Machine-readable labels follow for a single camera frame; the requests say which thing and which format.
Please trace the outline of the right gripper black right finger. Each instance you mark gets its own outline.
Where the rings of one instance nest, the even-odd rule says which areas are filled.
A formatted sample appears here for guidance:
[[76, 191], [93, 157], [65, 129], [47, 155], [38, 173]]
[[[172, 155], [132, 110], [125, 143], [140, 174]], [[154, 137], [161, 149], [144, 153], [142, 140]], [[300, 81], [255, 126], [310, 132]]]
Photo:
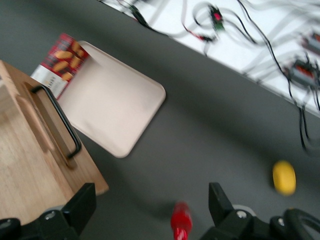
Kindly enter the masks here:
[[208, 185], [208, 208], [214, 226], [201, 237], [203, 240], [248, 240], [253, 231], [252, 214], [236, 209], [231, 204], [221, 185]]

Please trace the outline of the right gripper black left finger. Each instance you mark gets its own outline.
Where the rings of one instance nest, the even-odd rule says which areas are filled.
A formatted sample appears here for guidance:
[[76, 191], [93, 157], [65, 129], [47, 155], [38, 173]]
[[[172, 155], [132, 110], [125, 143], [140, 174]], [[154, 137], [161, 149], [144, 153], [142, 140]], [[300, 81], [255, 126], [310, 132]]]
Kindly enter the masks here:
[[94, 183], [85, 183], [60, 209], [39, 218], [41, 240], [78, 240], [97, 207]]

